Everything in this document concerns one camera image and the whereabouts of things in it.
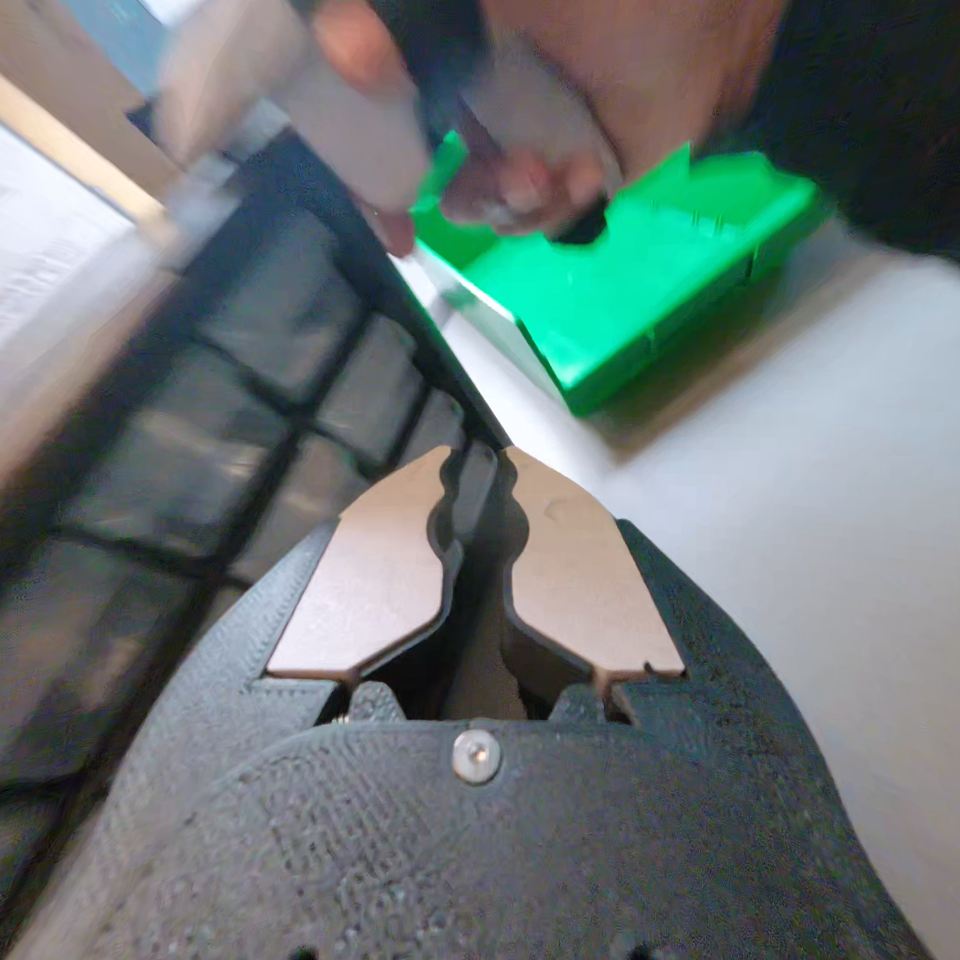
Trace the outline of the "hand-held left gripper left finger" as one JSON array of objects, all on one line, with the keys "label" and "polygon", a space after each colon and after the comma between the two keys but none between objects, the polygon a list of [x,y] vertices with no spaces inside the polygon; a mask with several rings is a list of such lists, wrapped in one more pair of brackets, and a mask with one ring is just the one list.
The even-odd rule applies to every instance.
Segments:
[{"label": "hand-held left gripper left finger", "polygon": [[465,557],[449,517],[456,453],[434,446],[341,513],[267,661],[269,677],[353,688],[447,620]]}]

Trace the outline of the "person's right forearm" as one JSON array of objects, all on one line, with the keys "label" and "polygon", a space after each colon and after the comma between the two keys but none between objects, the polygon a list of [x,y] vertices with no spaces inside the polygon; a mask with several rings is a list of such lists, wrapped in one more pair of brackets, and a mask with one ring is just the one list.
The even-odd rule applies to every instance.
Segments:
[{"label": "person's right forearm", "polygon": [[789,2],[742,119],[701,157],[759,152],[858,231],[959,260],[959,3]]}]

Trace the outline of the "black compartment tray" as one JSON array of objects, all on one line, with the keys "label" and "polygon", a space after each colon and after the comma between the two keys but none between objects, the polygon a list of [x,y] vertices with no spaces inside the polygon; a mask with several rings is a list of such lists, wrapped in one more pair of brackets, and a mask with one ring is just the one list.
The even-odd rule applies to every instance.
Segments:
[{"label": "black compartment tray", "polygon": [[[402,324],[422,341],[428,368],[442,389],[462,404],[462,443],[455,447],[449,482],[453,502],[470,444],[480,441],[498,454],[506,446],[507,436],[444,343],[437,319],[416,302],[335,175],[310,158],[294,135],[281,134],[238,166],[226,164],[225,168],[225,177],[214,175],[211,185],[199,177],[187,180],[176,201],[174,236],[186,240],[186,250],[177,251],[173,264],[165,266],[175,276],[166,293],[211,240],[234,223],[236,215],[259,218],[290,208],[310,212],[328,224],[349,247],[349,256],[356,258],[354,279],[366,282],[373,294],[403,314]],[[105,380],[122,351],[145,329],[150,310],[157,308],[161,299],[148,309],[138,329],[32,450],[30,458],[2,473],[2,519],[7,515],[7,502],[19,492],[40,455],[53,450],[54,439],[68,417]],[[395,467],[368,488],[413,460]],[[361,681],[384,681],[406,714],[416,719],[437,717],[478,618],[474,604],[491,558],[496,485],[478,531],[463,546],[448,618],[424,641]],[[131,717],[131,729],[117,737],[117,752],[109,756],[105,778],[90,776],[89,791],[77,795],[62,831],[52,835],[49,856],[25,876],[30,886],[22,886],[18,900],[8,903],[15,911],[2,921],[2,958],[19,958],[35,935],[62,925],[60,919],[49,920],[49,914],[68,910],[77,898],[81,918],[90,910],[98,913],[100,894],[109,892],[128,871],[136,870],[143,856],[162,845],[181,812],[225,774],[267,746],[303,730],[348,722],[355,686],[330,680],[272,678],[266,665],[342,512],[356,499],[331,522],[306,535],[226,611],[207,623],[207,630],[184,653],[174,654],[164,674],[156,676],[160,685],[146,709]]]}]

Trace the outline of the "grid of small cabinet drawers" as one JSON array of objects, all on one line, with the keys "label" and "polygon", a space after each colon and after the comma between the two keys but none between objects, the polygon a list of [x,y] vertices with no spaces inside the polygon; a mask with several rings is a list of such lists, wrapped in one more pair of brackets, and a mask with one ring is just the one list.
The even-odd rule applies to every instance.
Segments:
[{"label": "grid of small cabinet drawers", "polygon": [[463,441],[331,226],[233,220],[6,502],[2,922],[174,654],[375,481]]}]

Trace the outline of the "light grey desk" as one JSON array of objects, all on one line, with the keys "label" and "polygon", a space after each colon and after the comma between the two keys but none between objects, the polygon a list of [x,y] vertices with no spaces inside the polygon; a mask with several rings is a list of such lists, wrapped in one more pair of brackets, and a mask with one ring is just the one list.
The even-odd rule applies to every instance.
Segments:
[{"label": "light grey desk", "polygon": [[572,416],[461,315],[509,437],[740,625],[873,865],[958,958],[959,274],[828,222],[618,403]]}]

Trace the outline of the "person's right hand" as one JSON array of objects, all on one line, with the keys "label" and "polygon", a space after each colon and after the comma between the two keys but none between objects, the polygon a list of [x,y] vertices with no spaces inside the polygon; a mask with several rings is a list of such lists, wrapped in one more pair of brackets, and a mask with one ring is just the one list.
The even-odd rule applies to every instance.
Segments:
[{"label": "person's right hand", "polygon": [[[680,146],[706,144],[748,113],[787,7],[781,1],[487,1],[494,35],[520,34],[589,103],[624,185]],[[495,154],[483,131],[440,201],[455,224],[557,237],[607,194],[600,159],[551,165],[529,148]]]}]

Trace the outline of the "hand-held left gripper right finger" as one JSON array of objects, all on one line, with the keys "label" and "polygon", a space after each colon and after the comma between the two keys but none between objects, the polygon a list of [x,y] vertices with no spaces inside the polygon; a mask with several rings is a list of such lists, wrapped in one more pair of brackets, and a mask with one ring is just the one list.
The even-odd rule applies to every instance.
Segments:
[{"label": "hand-held left gripper right finger", "polygon": [[613,515],[591,493],[508,447],[510,506],[526,523],[505,571],[504,657],[522,687],[612,687],[686,665]]}]

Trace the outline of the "clear plastic drawer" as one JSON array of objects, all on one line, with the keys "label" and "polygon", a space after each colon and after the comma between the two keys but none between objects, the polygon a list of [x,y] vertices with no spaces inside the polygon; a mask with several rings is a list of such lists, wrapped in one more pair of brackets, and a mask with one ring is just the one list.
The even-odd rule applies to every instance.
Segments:
[{"label": "clear plastic drawer", "polygon": [[498,454],[480,440],[466,450],[460,469],[456,494],[450,509],[452,538],[468,545],[478,531],[487,501],[496,485]]}]

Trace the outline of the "green plastic bin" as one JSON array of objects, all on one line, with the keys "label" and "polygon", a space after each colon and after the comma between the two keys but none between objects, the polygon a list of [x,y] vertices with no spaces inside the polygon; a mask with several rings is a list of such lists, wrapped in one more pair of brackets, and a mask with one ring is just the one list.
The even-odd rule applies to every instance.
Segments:
[{"label": "green plastic bin", "polygon": [[466,158],[450,133],[412,209],[417,252],[450,307],[575,416],[779,267],[827,218],[815,184],[758,152],[676,150],[606,209],[586,246],[457,225],[441,191]]}]

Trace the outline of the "printed instruction sheet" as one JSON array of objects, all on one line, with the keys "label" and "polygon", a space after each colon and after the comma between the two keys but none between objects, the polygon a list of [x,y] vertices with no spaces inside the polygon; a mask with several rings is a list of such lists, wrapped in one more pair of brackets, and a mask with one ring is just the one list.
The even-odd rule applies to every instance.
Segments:
[{"label": "printed instruction sheet", "polygon": [[30,458],[176,277],[133,219],[6,126],[1,176],[6,473]]}]

